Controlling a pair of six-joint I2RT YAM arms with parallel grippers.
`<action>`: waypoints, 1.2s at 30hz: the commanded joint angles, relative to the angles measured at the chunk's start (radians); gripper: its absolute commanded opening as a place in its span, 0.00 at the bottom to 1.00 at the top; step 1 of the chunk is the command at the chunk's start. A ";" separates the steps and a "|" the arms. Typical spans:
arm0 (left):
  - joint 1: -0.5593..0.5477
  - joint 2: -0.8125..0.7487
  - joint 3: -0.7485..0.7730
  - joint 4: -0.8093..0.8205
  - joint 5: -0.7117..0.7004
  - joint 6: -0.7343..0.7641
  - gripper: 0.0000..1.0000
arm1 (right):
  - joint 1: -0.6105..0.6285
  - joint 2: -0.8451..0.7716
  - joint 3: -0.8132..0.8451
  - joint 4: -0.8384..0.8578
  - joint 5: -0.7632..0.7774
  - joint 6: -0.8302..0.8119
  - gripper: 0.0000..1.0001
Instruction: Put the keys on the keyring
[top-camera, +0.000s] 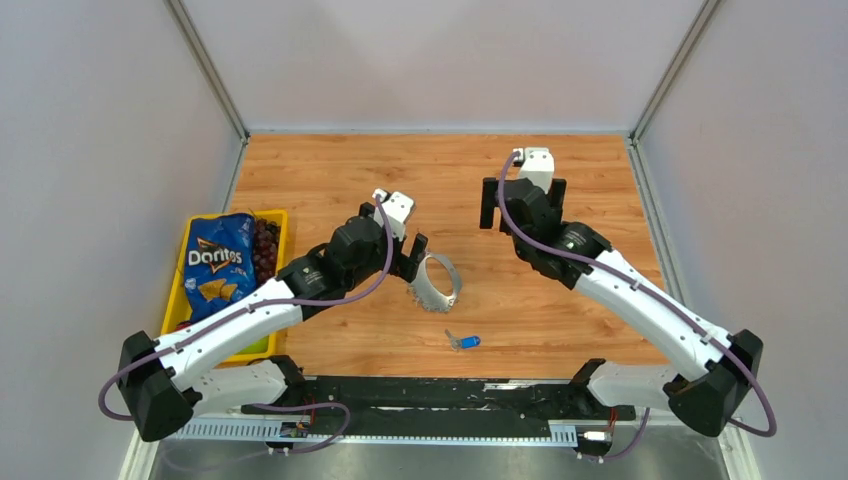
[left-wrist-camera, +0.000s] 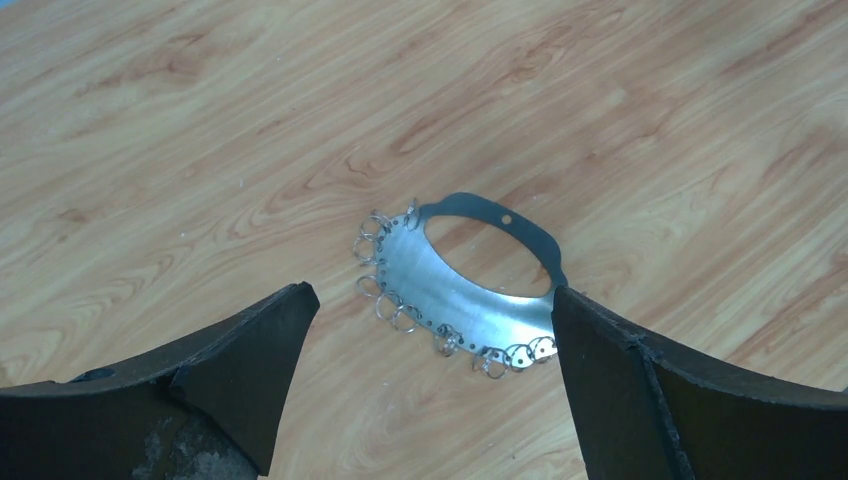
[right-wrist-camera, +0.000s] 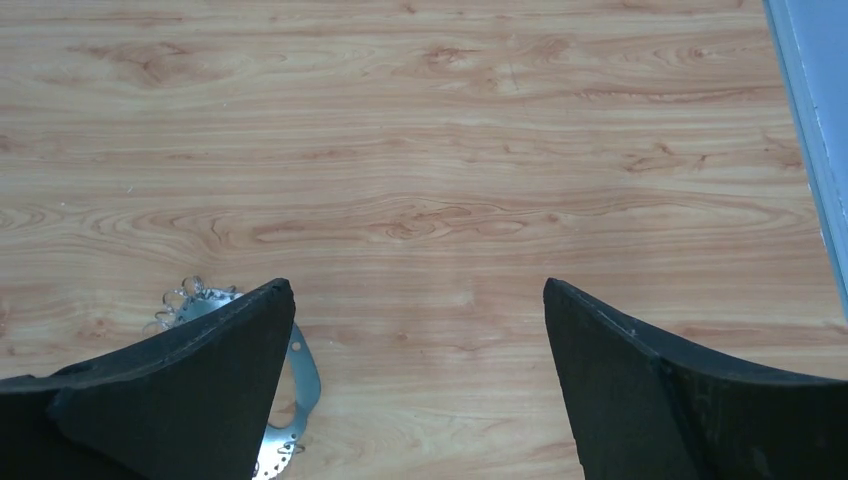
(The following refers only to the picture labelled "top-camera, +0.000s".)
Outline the silver metal keyring holder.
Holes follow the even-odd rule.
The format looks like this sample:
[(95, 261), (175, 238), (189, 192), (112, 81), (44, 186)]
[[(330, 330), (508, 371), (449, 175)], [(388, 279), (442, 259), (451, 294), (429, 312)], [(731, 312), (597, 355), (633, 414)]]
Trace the silver metal keyring holder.
[(458, 302), (463, 280), (444, 254), (427, 252), (418, 265), (408, 290), (417, 306), (428, 312), (447, 313)]

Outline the blue headed key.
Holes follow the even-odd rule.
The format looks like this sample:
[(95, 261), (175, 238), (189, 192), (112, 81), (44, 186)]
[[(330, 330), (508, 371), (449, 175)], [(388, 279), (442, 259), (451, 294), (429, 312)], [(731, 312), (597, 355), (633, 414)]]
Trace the blue headed key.
[(475, 348), (481, 345), (482, 341), (479, 336), (458, 337), (453, 335), (448, 329), (445, 330), (450, 347), (453, 351), (459, 352), (470, 348)]

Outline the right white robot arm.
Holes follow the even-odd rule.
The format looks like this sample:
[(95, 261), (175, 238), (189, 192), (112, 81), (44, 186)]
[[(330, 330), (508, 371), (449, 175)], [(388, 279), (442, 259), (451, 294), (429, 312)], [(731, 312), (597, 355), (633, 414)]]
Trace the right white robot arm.
[(570, 392), (575, 411), (592, 418), (620, 405), (667, 410), (695, 432), (718, 436), (759, 387), (762, 340), (747, 329), (731, 334), (688, 310), (591, 227), (563, 220), (561, 206), (528, 179), (486, 177), (480, 226), (510, 235), (517, 257), (534, 271), (602, 304), (669, 361), (659, 367), (587, 361)]

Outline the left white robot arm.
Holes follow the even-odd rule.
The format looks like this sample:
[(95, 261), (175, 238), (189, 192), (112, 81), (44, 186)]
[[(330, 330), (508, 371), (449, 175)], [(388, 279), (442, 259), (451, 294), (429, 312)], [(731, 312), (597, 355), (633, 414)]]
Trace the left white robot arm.
[(411, 253), (402, 252), (415, 201), (399, 191), (376, 190), (374, 198), (329, 242), (293, 259), (245, 298), (157, 339), (143, 331), (127, 337), (118, 370), (98, 395), (101, 412), (132, 422), (146, 442), (177, 432), (224, 396), (237, 404), (269, 402), (280, 413), (297, 412), (306, 388), (280, 367), (271, 365), (263, 374), (236, 368), (227, 375), (229, 387), (210, 385), (207, 375), (263, 337), (363, 299), (388, 275), (412, 281), (427, 245), (418, 235)]

